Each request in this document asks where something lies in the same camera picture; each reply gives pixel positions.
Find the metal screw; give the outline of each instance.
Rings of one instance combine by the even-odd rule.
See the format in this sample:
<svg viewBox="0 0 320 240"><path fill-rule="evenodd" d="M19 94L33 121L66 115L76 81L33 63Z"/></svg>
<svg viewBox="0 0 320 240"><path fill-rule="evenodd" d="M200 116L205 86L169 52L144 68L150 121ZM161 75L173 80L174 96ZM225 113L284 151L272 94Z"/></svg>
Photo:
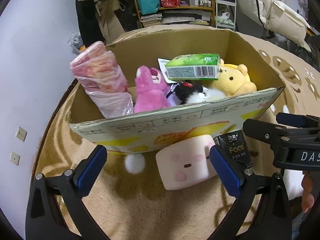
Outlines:
<svg viewBox="0 0 320 240"><path fill-rule="evenodd" d="M73 173L73 170L66 170L66 171L64 172L64 175L70 176L70 175L72 175L72 173Z"/></svg>
<svg viewBox="0 0 320 240"><path fill-rule="evenodd" d="M290 140L290 138L288 138L288 137L286 137L286 136L282 136L282 137L281 137L281 140L289 141L289 140Z"/></svg>
<svg viewBox="0 0 320 240"><path fill-rule="evenodd" d="M42 179L42 177L43 177L42 173L39 173L36 175L36 180Z"/></svg>
<svg viewBox="0 0 320 240"><path fill-rule="evenodd" d="M252 170L250 170L250 169L245 169L245 170L244 170L244 173L245 173L246 175L248 175L248 176L250 176L250 175L253 174Z"/></svg>
<svg viewBox="0 0 320 240"><path fill-rule="evenodd" d="M280 174L279 172L276 172L276 173L275 173L275 177L276 177L277 179L281 179L281 178L282 178L282 176L281 176L281 174Z"/></svg>

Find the black tissue package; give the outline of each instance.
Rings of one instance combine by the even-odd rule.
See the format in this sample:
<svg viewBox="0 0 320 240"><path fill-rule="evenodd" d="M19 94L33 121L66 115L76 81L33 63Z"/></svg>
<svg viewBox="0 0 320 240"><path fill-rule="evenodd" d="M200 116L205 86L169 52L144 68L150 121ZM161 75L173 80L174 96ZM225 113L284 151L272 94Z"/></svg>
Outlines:
<svg viewBox="0 0 320 240"><path fill-rule="evenodd" d="M253 167L251 157L241 130L222 134L214 138L214 143L219 145L230 158L235 159L245 169Z"/></svg>

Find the green package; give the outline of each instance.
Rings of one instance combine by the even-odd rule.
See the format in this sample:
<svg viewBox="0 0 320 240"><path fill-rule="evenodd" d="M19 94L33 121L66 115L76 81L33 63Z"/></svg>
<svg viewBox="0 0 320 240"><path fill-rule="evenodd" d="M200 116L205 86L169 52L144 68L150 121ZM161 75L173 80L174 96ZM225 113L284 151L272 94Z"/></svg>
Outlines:
<svg viewBox="0 0 320 240"><path fill-rule="evenodd" d="M219 54L189 54L175 57L165 68L170 80L217 80Z"/></svg>

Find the rolled pink package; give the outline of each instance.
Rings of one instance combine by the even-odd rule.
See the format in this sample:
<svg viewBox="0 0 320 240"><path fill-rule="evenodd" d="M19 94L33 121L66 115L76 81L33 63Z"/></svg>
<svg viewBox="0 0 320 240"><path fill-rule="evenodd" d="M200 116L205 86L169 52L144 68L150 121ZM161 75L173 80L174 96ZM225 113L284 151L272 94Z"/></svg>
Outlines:
<svg viewBox="0 0 320 240"><path fill-rule="evenodd" d="M133 113L127 79L103 42L86 48L70 63L70 69L105 118Z"/></svg>

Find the wall socket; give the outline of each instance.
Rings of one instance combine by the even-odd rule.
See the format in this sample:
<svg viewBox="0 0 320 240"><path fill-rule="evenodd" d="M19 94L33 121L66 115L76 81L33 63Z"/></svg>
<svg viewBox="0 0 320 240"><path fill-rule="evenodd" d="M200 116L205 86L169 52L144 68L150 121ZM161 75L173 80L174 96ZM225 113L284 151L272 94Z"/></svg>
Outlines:
<svg viewBox="0 0 320 240"><path fill-rule="evenodd" d="M20 155L16 154L15 152L11 152L10 155L10 162L12 162L15 165L19 165Z"/></svg>
<svg viewBox="0 0 320 240"><path fill-rule="evenodd" d="M24 142L24 140L26 139L26 136L27 136L27 131L19 126L16 137Z"/></svg>

